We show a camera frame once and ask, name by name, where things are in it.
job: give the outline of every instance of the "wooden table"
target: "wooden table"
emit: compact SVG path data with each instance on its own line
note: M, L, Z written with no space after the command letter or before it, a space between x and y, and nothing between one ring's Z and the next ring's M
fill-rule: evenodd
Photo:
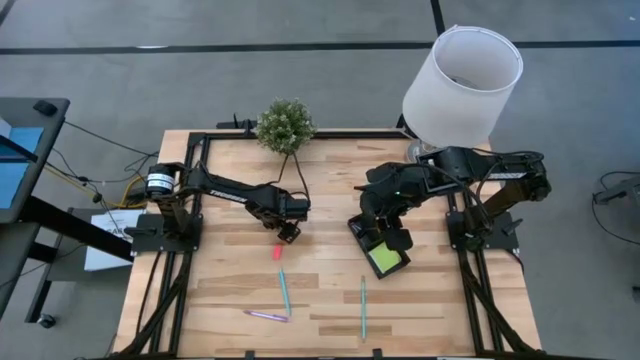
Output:
M165 132L159 162L184 161L189 131ZM179 356L385 356L471 355L473 345L455 252L449 247L446 199L433 198L403 218L414 247L412 262L378 280L347 228L359 213L365 172L383 162L404 162L408 140L312 140L298 158L309 185L312 209L302 235L271 259L276 233L266 230L242 205L203 197L204 233L191 267ZM275 180L282 157L255 140L214 140L208 168L234 180L257 184ZM279 186L302 185L291 161ZM498 190L488 183L483 196ZM136 257L114 350L133 338L154 254ZM539 339L520 265L504 251L487 251L487 266L498 308L522 338ZM144 319L155 308L162 263L152 285ZM293 308L290 323L249 317L242 310L285 314L278 281L283 267ZM360 277L368 288L368 336L360 339ZM484 310L486 348L491 348ZM170 319L160 350L167 349Z

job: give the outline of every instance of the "lamp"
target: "lamp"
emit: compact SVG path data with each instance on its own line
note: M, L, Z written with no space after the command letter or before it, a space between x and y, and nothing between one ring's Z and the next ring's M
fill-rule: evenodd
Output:
M406 126L422 140L409 158L428 146L485 142L522 69L518 49L496 32L456 25L440 35L402 102Z

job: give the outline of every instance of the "potted plant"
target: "potted plant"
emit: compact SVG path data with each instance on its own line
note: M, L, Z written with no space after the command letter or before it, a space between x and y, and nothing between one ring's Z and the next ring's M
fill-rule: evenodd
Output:
M315 132L311 114L298 99L276 99L258 116L256 126L258 142L283 155L293 155Z

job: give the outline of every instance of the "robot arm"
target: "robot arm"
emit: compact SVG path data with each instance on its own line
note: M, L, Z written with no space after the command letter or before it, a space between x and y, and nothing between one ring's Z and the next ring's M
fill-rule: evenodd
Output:
M493 219L510 207L520 201L540 201L551 191L541 154L481 155L461 147L429 153L416 164L382 164L367 171L367 180L369 184L356 187L363 192L363 231L393 250L412 247L400 217L431 197L468 191L465 188L476 181L505 181L505 187L484 204L464 210L464 231L469 237L482 237L492 231Z
M180 174L179 184L176 184L176 173ZM271 183L248 185L210 174L204 166L187 169L181 163L152 166L146 193L151 201L158 204L164 217L164 233L168 236L179 237L189 232L190 219L194 214L189 214L181 204L185 198L197 194L244 204L245 209L267 229L279 230L278 237L288 243L300 234L297 224L307 220L309 211L308 199L295 199Z

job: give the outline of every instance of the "floor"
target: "floor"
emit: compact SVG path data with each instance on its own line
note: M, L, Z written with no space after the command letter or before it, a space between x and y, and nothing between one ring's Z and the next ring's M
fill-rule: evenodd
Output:
M433 41L427 0L0 0L13 5L3 48L77 48L296 42ZM513 41L639 40L635 0L441 0L444 22L479 25ZM522 49L525 71L491 143L544 152L553 192L519 204L526 280L544 349L634 359L640 351L640 247L605 234L591 194L599 176L640 170L640 48ZM273 98L298 97L321 127L395 124L428 50L0 55L0 96L66 97L67 118L145 151L165 129L213 128L255 117ZM136 154L65 126L56 144L74 170L120 178ZM62 165L52 155L50 161ZM125 184L109 185L109 198ZM90 199L43 175L36 194L61 207ZM638 210L620 200L596 209L638 239ZM45 234L42 241L51 241ZM28 262L25 269L36 263ZM55 284L45 330L22 321L39 272L24 276L0 322L3 359L102 356L115 332L127 269Z

